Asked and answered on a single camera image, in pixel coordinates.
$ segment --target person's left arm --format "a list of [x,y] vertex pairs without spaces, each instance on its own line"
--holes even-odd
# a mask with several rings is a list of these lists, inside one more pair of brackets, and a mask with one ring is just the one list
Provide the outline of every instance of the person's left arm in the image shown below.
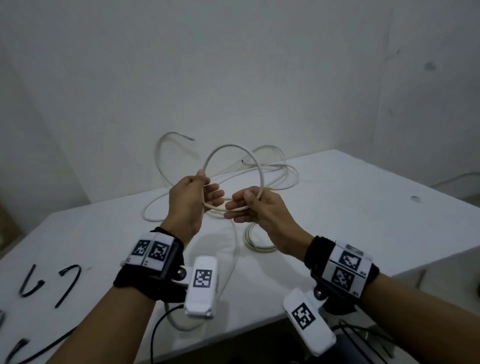
[[[209,183],[200,170],[170,189],[168,215],[160,226],[184,247],[202,225],[203,198],[214,206],[223,203],[224,192]],[[133,287],[110,288],[48,364],[133,363],[154,306],[154,300]]]

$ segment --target person's right hand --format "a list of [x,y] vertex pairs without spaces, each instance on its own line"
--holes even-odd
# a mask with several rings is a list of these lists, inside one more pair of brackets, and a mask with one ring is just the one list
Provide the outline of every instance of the person's right hand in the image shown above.
[[303,261],[313,236],[295,222],[279,194],[265,188],[259,200],[256,197],[259,190],[253,186],[235,192],[225,208],[232,210],[248,205],[249,209],[226,212],[224,217],[234,222],[257,223],[280,252]]

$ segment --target human hand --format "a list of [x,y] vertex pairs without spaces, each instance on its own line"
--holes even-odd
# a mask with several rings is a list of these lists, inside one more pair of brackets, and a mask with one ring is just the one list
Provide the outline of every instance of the human hand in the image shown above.
[[213,206],[224,202],[225,192],[219,190],[217,183],[209,183],[210,178],[199,170],[196,176],[184,177],[170,189],[168,215],[160,227],[179,238],[185,247],[202,226],[204,212],[208,210],[203,199]]
[[280,252],[303,261],[313,236],[295,222],[279,194],[265,188],[259,200],[256,197],[259,190],[259,187],[253,186],[235,192],[225,208],[232,210],[248,206],[249,209],[226,212],[224,217],[234,222],[257,223]]

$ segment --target white cable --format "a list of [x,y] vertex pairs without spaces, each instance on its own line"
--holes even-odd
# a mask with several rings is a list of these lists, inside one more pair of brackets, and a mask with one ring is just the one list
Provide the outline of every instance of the white cable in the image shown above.
[[[160,147],[161,147],[161,143],[163,142],[164,138],[168,135],[171,135],[171,134],[176,134],[176,135],[179,135],[185,139],[188,139],[188,140],[195,140],[195,138],[193,137],[189,137],[189,136],[186,136],[184,134],[181,134],[181,133],[178,133],[178,132],[168,132],[168,133],[165,133],[163,134],[159,140],[157,141],[157,144],[156,144],[156,148],[155,148],[155,164],[156,164],[156,167],[158,169],[158,172],[160,173],[160,175],[165,179],[165,181],[170,185],[170,186],[173,186],[173,183],[165,176],[165,174],[162,172],[162,169],[160,167],[160,161],[159,161],[159,152],[160,152]],[[243,151],[245,151],[247,153],[247,155],[249,157],[252,158],[252,160],[255,162],[254,164],[248,164],[246,162],[244,162],[244,159],[243,158],[241,160],[241,163],[242,165],[246,166],[246,167],[249,167],[245,170],[239,170],[229,176],[227,176],[224,180],[220,181],[220,182],[216,182],[218,184],[220,183],[223,183],[225,181],[228,181],[229,179],[233,178],[233,177],[236,177],[236,176],[239,176],[241,174],[244,174],[244,173],[247,173],[247,172],[251,172],[252,170],[258,170],[259,172],[259,175],[260,175],[260,191],[257,195],[257,198],[260,198],[262,196],[262,193],[263,193],[263,190],[264,188],[268,187],[269,189],[271,190],[285,190],[287,188],[291,188],[293,186],[295,186],[298,182],[299,182],[299,173],[298,171],[295,169],[295,167],[289,165],[286,163],[286,158],[285,158],[285,154],[283,153],[283,151],[278,148],[277,146],[271,146],[271,145],[264,145],[264,146],[260,146],[260,147],[257,147],[255,148],[253,151],[250,151],[248,150],[247,148],[243,147],[243,146],[240,146],[240,145],[237,145],[237,144],[225,144],[225,145],[221,145],[219,147],[217,147],[213,152],[210,153],[210,155],[208,156],[208,158],[206,159],[205,163],[204,163],[204,166],[203,166],[203,170],[206,170],[206,167],[207,167],[207,164],[208,162],[210,161],[210,159],[212,158],[213,154],[215,154],[218,150],[222,149],[222,148],[225,148],[225,147],[228,147],[228,146],[233,146],[233,147],[237,147],[237,148],[240,148],[242,149]],[[258,162],[258,160],[256,159],[254,153],[262,148],[265,148],[265,147],[269,147],[269,148],[275,148],[277,149],[281,156],[282,156],[282,161],[283,163],[271,163],[271,164],[260,164]],[[229,167],[223,169],[221,172],[217,173],[217,175],[215,176],[218,176],[218,175],[221,175],[221,174],[224,174],[224,172],[226,172],[229,168],[231,168],[232,166],[234,166],[236,163],[230,165]],[[289,176],[289,172],[288,172],[288,169],[292,169],[295,171],[295,174],[296,174],[296,179],[294,181],[294,183],[292,185],[287,185],[287,186],[284,186],[284,187],[272,187],[274,184],[278,183],[278,184],[281,184],[282,182],[284,182],[286,179],[288,179],[288,176]],[[283,173],[282,175],[280,175],[279,177],[273,179],[271,182],[269,182],[269,184],[267,185],[264,185],[264,172],[267,173],[267,172],[274,172],[274,171],[278,171],[278,170],[283,170],[285,173]],[[157,201],[158,199],[168,195],[169,192],[166,192],[164,194],[162,194],[161,196],[157,197],[156,199],[154,199],[153,201],[151,201],[142,211],[142,218],[146,221],[150,221],[150,222],[162,222],[165,218],[148,218],[146,216],[146,210],[150,207],[150,205],[152,205],[153,202]],[[231,197],[224,197],[225,200],[231,200],[232,198]],[[222,218],[223,219],[223,215],[220,215],[217,211],[221,211],[221,212],[235,212],[235,211],[243,211],[243,210],[246,210],[248,209],[248,206],[243,206],[243,207],[239,207],[239,208],[236,208],[236,209],[233,209],[233,210],[226,210],[224,208],[220,208],[220,207],[216,207],[216,206],[213,206],[213,205],[210,205],[210,204],[207,204],[204,202],[204,206],[211,209],[211,211],[209,211],[209,214],[210,216],[214,217],[214,218]],[[238,260],[238,255],[239,255],[239,239],[238,239],[238,236],[237,236],[237,230],[235,228],[235,223],[233,222],[233,220],[230,221],[232,223],[232,226],[233,226],[233,230],[234,230],[234,234],[235,234],[235,251],[233,253],[233,264],[232,264],[232,268],[230,270],[230,272],[227,274],[227,279],[225,280],[225,283],[223,284],[222,288],[219,290],[219,293],[218,293],[218,296],[217,296],[217,299],[220,298],[220,296],[222,295],[223,291],[225,290],[225,287],[227,286],[227,283],[228,281],[230,280],[230,277],[232,276],[233,274],[233,270],[235,269],[235,266],[237,264],[237,260]],[[270,253],[270,252],[274,252],[276,250],[276,247],[274,245],[271,245],[271,246],[266,246],[266,247],[263,247],[263,246],[258,246],[256,245],[252,238],[251,238],[251,231],[252,229],[254,228],[256,224],[255,223],[251,223],[247,226],[247,229],[245,230],[245,233],[243,235],[243,241],[245,243],[245,245],[255,251],[255,252],[258,252],[258,253]],[[169,309],[169,305],[168,303],[165,303],[164,304],[165,306],[165,309],[168,310]],[[196,328],[198,328],[199,326],[201,326],[204,321],[200,322],[200,323],[196,323],[195,325],[193,326],[189,326],[189,327],[185,327],[185,326],[182,326],[180,325],[179,323],[177,323],[173,316],[171,315],[168,315],[167,316],[167,320],[170,322],[170,324],[177,330],[179,331],[192,331]]]

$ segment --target tabletop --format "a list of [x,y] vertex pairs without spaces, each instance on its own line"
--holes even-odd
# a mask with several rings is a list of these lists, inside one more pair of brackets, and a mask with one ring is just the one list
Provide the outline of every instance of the tabletop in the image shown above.
[[[396,276],[480,245],[480,209],[429,187],[387,172],[336,150],[288,161],[300,174],[298,185],[279,191],[294,219],[308,232],[340,240],[373,256],[380,270]],[[265,179],[273,179],[269,172]],[[222,184],[227,195],[258,184],[256,171]],[[112,282],[137,238],[155,224],[144,221],[145,205],[165,189],[117,198],[50,215],[0,261],[0,309],[7,312],[0,329],[0,357],[6,358],[21,338],[29,344],[15,356],[23,360],[78,325]],[[168,197],[152,204],[149,216],[165,216]],[[155,359],[163,360],[237,335],[284,317],[282,301],[293,288],[311,289],[307,268],[279,252],[260,254],[242,241],[247,224],[206,215],[200,232],[185,250],[185,261],[197,255],[219,259],[220,286],[233,265],[236,236],[237,264],[220,296],[216,316],[191,332],[178,332],[166,320],[159,326]],[[269,244],[256,227],[253,237]],[[26,290],[38,280],[46,283],[21,298],[18,290],[28,271],[36,269]],[[76,271],[58,272],[72,264],[82,274],[62,305],[55,303],[72,283]],[[145,331],[136,363],[149,358],[155,322],[164,313],[158,302]],[[192,319],[174,313],[179,322]],[[44,363],[54,349],[35,359]]]

